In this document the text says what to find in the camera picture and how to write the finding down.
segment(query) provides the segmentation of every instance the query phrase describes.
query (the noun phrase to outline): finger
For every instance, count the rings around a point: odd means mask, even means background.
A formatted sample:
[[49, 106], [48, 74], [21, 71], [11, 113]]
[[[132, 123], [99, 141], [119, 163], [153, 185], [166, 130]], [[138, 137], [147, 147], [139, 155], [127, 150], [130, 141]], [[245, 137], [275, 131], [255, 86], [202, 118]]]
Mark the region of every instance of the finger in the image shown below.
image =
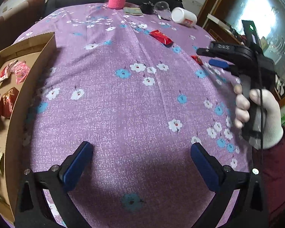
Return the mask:
[[233, 90], [234, 90], [235, 94], [242, 94], [243, 93], [243, 88], [242, 88], [241, 84], [236, 85]]
[[236, 128], [242, 128], [244, 125], [241, 121], [239, 121], [238, 119], [234, 119], [234, 126]]
[[250, 102], [244, 97], [243, 94], [239, 94], [236, 96], [236, 106], [242, 110], [249, 110]]
[[238, 119], [241, 122], [248, 122], [249, 118], [250, 116], [247, 110], [242, 110], [236, 107], [236, 119]]

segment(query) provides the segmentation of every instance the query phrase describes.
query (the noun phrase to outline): cardboard box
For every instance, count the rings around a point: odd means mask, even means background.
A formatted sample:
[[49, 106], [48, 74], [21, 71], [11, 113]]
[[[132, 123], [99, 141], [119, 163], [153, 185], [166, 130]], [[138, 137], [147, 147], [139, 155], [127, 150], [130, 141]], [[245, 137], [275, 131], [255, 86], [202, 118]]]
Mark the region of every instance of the cardboard box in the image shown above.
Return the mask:
[[16, 76], [12, 73], [8, 80], [0, 84], [1, 95], [12, 87], [19, 91], [11, 118], [0, 118], [0, 151], [4, 153], [0, 167], [0, 214], [11, 223], [14, 222], [18, 187], [23, 174], [21, 155], [26, 113], [37, 80], [55, 51], [53, 32], [31, 37], [0, 51], [0, 73], [8, 63], [16, 59], [26, 61], [31, 68], [23, 83], [16, 84]]

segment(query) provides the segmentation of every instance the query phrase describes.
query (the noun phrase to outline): screw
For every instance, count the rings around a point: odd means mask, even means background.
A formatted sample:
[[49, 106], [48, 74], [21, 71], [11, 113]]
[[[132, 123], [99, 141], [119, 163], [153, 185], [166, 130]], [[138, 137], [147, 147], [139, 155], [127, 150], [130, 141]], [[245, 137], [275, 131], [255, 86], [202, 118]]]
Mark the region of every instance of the screw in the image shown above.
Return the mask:
[[51, 167], [51, 170], [52, 171], [57, 171], [59, 169], [59, 165], [58, 164], [54, 164], [52, 167]]
[[31, 172], [31, 170], [30, 170], [30, 169], [26, 169], [26, 170], [24, 170], [24, 174], [25, 174], [25, 175], [28, 175], [30, 172]]
[[223, 166], [223, 169], [224, 169], [224, 171], [226, 171], [226, 172], [232, 171], [232, 168], [231, 168], [229, 165], [224, 165], [224, 166]]
[[255, 174], [255, 175], [258, 175], [259, 174], [259, 170], [254, 168], [254, 169], [252, 169], [252, 173]]

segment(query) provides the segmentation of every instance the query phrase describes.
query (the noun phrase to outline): label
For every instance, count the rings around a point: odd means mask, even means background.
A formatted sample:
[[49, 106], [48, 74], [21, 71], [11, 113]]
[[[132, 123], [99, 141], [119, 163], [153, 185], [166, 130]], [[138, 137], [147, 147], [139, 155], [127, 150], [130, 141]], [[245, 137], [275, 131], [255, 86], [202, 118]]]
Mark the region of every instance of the label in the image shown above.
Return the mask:
[[193, 24], [193, 21], [185, 19], [182, 24], [185, 25], [185, 26], [191, 27], [192, 24]]

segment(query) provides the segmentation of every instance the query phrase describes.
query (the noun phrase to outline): blue gripper pad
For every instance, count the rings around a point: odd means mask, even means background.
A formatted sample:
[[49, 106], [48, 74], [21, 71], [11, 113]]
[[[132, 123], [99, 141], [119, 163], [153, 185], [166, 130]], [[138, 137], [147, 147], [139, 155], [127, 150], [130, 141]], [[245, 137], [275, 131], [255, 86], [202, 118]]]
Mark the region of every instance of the blue gripper pad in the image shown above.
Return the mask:
[[191, 159], [208, 189], [217, 193], [223, 180], [223, 172], [220, 173], [221, 164], [216, 158], [210, 156], [200, 143], [191, 146]]
[[63, 189], [66, 192], [72, 191], [75, 188], [84, 168], [92, 157], [93, 147], [89, 142], [84, 141], [76, 151], [72, 155], [69, 155], [61, 164], [59, 178], [63, 182]]
[[229, 65], [228, 65], [227, 62], [219, 61], [219, 60], [216, 60], [216, 59], [209, 60], [209, 64], [212, 65], [212, 66], [215, 66], [215, 67], [222, 68], [222, 69], [228, 69], [229, 68]]

